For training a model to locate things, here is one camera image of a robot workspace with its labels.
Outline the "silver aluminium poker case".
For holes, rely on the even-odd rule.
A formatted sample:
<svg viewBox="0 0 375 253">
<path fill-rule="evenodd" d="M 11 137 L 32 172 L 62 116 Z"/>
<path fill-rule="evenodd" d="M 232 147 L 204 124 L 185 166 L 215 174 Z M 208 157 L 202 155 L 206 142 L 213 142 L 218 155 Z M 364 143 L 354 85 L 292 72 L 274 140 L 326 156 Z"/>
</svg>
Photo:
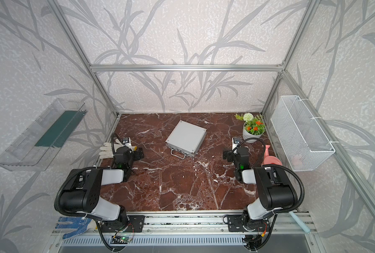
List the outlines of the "silver aluminium poker case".
<svg viewBox="0 0 375 253">
<path fill-rule="evenodd" d="M 194 158 L 206 136 L 207 130 L 191 123 L 180 120 L 172 133 L 166 139 L 170 154 L 179 159 Z"/>
</svg>

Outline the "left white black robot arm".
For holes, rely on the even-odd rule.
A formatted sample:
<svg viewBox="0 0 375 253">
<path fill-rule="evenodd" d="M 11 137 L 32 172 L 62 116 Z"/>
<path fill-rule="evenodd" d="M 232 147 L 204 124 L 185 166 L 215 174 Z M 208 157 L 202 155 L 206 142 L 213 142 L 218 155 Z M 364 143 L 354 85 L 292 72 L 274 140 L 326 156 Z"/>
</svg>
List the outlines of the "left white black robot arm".
<svg viewBox="0 0 375 253">
<path fill-rule="evenodd" d="M 142 148 L 119 147 L 110 167 L 86 167 L 73 169 L 59 188 L 54 208 L 69 217 L 86 217 L 96 221 L 113 223 L 124 228 L 129 218 L 123 206 L 111 203 L 100 196 L 101 187 L 127 182 L 132 174 L 134 161 L 144 158 Z"/>
</svg>

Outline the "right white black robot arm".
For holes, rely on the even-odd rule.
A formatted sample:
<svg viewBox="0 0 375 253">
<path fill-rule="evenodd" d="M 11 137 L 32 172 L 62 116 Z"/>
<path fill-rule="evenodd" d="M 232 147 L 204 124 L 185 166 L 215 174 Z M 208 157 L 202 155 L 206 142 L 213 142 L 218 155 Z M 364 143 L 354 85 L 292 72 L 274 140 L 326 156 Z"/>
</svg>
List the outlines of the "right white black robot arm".
<svg viewBox="0 0 375 253">
<path fill-rule="evenodd" d="M 259 141 L 263 148 L 260 166 L 250 165 L 250 153 L 243 144 Z M 300 177 L 269 154 L 269 145 L 259 138 L 232 138 L 231 150 L 223 151 L 223 159 L 235 166 L 234 174 L 240 183 L 254 184 L 258 198 L 243 211 L 243 224 L 266 220 L 279 213 L 297 209 L 305 198 L 305 188 Z"/>
</svg>

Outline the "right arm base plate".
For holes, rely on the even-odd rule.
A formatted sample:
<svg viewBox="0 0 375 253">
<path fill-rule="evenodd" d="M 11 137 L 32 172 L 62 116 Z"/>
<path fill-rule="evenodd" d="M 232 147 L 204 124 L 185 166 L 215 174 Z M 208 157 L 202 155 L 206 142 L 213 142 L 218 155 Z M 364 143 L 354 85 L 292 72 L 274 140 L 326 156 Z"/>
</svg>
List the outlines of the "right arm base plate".
<svg viewBox="0 0 375 253">
<path fill-rule="evenodd" d="M 225 215 L 223 222 L 227 224 L 228 231 L 232 233 L 267 233 L 270 230 L 270 223 L 266 219 L 253 220 L 246 215 Z"/>
</svg>

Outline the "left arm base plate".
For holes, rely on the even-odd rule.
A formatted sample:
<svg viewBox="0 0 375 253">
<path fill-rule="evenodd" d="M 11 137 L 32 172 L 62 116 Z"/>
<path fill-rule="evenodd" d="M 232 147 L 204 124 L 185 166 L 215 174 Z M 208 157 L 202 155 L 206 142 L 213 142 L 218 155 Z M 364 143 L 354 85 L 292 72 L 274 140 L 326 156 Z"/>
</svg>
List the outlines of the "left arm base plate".
<svg viewBox="0 0 375 253">
<path fill-rule="evenodd" d="M 101 225 L 103 233 L 141 233 L 144 227 L 144 215 L 130 215 L 128 221 L 121 223 L 119 221 L 105 221 Z"/>
</svg>

